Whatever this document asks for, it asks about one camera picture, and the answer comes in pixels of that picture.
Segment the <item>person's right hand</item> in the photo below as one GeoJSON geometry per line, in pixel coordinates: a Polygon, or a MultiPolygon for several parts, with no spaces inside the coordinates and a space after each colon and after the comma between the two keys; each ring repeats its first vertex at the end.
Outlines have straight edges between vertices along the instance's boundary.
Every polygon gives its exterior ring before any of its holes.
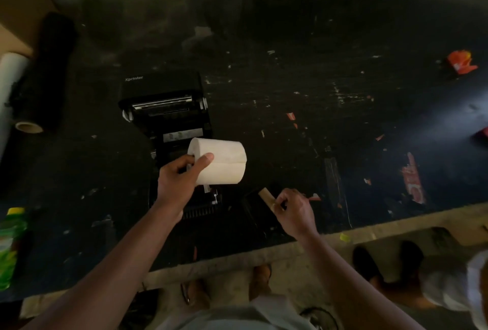
{"type": "Polygon", "coordinates": [[[318,231],[315,224],[313,209],[302,193],[296,189],[284,188],[276,198],[291,201],[290,209],[282,216],[276,216],[283,230],[298,242],[317,237],[318,231]]]}

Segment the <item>person's sandalled foot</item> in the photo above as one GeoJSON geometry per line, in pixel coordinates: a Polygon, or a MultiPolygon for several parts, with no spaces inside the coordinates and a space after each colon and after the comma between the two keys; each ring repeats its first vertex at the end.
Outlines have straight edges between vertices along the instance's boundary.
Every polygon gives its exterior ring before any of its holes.
{"type": "Polygon", "coordinates": [[[210,309],[210,296],[203,279],[191,280],[180,284],[180,291],[188,313],[210,309]]]}
{"type": "Polygon", "coordinates": [[[269,286],[271,275],[272,267],[270,264],[263,264],[253,268],[248,286],[248,299],[250,302],[259,296],[272,294],[272,290],[269,286]]]}

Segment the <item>red torn label strip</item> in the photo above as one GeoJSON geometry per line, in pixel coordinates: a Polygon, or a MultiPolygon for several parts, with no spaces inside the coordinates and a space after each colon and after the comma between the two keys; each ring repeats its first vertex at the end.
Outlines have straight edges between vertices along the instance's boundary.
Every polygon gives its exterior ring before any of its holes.
{"type": "Polygon", "coordinates": [[[424,205],[426,204],[426,197],[421,184],[417,163],[411,152],[408,152],[406,156],[407,164],[401,168],[406,191],[415,203],[424,205]]]}

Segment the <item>black label printer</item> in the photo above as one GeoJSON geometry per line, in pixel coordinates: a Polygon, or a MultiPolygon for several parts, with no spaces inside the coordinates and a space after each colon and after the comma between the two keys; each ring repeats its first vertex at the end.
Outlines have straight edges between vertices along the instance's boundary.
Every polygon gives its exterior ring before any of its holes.
{"type": "Polygon", "coordinates": [[[123,118],[152,144],[155,165],[148,191],[152,206],[160,168],[187,154],[193,138],[213,136],[201,75],[176,69],[129,76],[120,87],[119,107],[123,118]]]}

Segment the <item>person's left forearm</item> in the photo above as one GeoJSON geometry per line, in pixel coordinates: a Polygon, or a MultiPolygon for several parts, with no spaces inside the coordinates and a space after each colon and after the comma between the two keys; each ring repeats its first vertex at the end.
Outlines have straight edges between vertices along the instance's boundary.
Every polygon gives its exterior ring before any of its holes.
{"type": "Polygon", "coordinates": [[[88,275],[21,330],[116,330],[184,206],[158,200],[88,275]]]}

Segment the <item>person's left hand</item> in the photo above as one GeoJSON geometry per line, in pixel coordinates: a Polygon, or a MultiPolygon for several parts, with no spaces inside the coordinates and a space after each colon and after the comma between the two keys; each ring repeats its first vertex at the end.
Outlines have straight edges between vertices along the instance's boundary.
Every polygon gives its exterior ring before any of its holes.
{"type": "Polygon", "coordinates": [[[183,209],[192,197],[199,174],[188,174],[182,156],[161,167],[154,207],[173,226],[182,218],[183,209]]]}

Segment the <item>brown cardboard box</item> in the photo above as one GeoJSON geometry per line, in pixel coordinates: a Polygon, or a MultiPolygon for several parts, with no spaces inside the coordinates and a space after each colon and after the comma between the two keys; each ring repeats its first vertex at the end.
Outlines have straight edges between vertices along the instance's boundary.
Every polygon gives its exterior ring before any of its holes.
{"type": "Polygon", "coordinates": [[[31,57],[42,19],[57,11],[52,0],[0,0],[0,56],[14,52],[31,57]]]}

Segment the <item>person's left sandalled foot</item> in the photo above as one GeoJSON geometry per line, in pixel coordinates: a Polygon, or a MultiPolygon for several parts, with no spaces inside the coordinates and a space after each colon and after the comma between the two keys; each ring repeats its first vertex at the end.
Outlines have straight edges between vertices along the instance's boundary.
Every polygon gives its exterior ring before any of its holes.
{"type": "Polygon", "coordinates": [[[180,291],[188,313],[210,309],[210,296],[203,279],[191,280],[180,284],[180,291]]]}

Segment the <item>large white plastic roll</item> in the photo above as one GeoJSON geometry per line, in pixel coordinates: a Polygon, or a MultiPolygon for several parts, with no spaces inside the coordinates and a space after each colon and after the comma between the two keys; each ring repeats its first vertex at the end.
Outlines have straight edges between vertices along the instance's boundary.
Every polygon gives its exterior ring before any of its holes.
{"type": "Polygon", "coordinates": [[[0,57],[0,162],[10,136],[13,110],[9,104],[15,83],[23,76],[29,58],[15,52],[6,52],[0,57]]]}

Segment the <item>person's right forearm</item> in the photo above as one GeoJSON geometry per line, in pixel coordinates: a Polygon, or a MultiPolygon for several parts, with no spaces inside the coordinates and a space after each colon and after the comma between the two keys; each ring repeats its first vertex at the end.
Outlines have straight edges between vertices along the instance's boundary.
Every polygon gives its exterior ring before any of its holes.
{"type": "Polygon", "coordinates": [[[298,238],[328,292],[345,330],[425,330],[389,301],[319,234],[298,238]]]}

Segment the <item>green bottle with yellow cap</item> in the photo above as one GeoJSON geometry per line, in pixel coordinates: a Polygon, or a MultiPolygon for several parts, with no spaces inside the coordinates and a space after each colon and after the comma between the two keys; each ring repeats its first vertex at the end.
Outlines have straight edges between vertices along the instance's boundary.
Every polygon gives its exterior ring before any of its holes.
{"type": "Polygon", "coordinates": [[[22,207],[9,208],[0,221],[0,291],[11,285],[27,226],[25,208],[22,207]]]}

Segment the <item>orange crumpled scrap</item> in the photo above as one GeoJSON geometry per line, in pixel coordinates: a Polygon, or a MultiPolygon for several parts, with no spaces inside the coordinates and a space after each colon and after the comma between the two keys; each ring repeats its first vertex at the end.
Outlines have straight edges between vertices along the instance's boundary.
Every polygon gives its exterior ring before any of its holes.
{"type": "Polygon", "coordinates": [[[447,56],[449,65],[458,75],[465,75],[478,69],[472,64],[472,54],[469,50],[455,50],[447,56]]]}

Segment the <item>person's white shirt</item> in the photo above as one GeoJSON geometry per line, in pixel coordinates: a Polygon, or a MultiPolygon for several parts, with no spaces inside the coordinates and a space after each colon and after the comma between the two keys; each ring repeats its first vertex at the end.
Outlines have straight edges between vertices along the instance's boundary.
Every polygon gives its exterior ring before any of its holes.
{"type": "Polygon", "coordinates": [[[260,295],[245,305],[186,309],[156,330],[316,330],[281,294],[260,295]]]}

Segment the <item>white paper roll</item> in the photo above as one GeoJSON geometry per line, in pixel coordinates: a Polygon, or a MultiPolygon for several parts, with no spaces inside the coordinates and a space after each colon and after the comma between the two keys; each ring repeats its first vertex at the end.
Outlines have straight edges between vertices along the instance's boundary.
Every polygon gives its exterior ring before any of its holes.
{"type": "Polygon", "coordinates": [[[211,153],[213,161],[199,174],[196,185],[235,185],[246,171],[247,154],[241,142],[193,138],[188,155],[198,160],[211,153]]]}

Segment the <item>person's right sandalled foot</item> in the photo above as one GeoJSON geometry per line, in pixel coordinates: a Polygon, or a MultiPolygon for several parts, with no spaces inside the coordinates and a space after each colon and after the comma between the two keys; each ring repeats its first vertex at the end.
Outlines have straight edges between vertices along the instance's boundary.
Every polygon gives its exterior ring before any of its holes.
{"type": "Polygon", "coordinates": [[[253,268],[248,286],[248,299],[250,302],[259,296],[272,294],[272,290],[269,286],[271,275],[272,267],[270,264],[263,264],[253,268]]]}

